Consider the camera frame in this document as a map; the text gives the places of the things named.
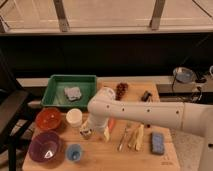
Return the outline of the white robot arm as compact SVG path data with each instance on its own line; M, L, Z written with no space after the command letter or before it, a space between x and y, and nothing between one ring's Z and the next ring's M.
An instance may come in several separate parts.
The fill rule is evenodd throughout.
M102 87L88 102L86 128L103 132L108 118L172 128L204 138L198 171L213 171L213 105L186 102L117 101Z

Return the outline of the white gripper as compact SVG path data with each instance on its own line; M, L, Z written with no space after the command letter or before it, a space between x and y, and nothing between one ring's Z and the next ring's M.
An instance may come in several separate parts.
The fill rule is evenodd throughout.
M101 135L103 135L104 141L108 142L110 140L110 133L107 126L107 122L108 122L107 119L99 121L99 120L91 120L90 118L88 118L87 122L84 122L81 125L80 133L87 134L89 129L91 129L92 131L98 132Z

